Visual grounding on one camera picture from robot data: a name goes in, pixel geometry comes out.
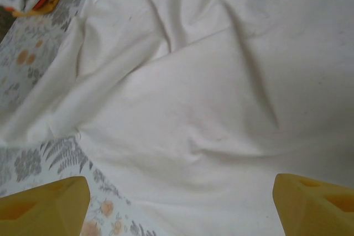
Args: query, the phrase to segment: floral pattern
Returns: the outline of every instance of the floral pattern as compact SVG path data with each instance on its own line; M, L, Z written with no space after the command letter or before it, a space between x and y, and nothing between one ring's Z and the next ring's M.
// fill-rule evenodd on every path
M165 236L94 166L75 137L27 148L0 148L0 197L83 175L91 200L80 236Z
M59 0L49 14L16 19L0 43L0 112L19 105L37 84L84 1Z
M23 150L15 160L16 181L23 181L30 175L38 175L42 171L38 150Z
M60 0L47 15L16 19L0 43L0 112L20 104L37 84L83 3ZM75 137L0 148L0 197L77 175L86 177L91 192L81 236L167 235L107 180Z

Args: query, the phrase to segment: wrinkled fabric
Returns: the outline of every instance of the wrinkled fabric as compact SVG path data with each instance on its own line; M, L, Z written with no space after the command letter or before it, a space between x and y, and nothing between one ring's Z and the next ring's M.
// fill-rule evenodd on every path
M283 235L276 174L354 188L354 0L86 0L2 145L77 134L172 235Z

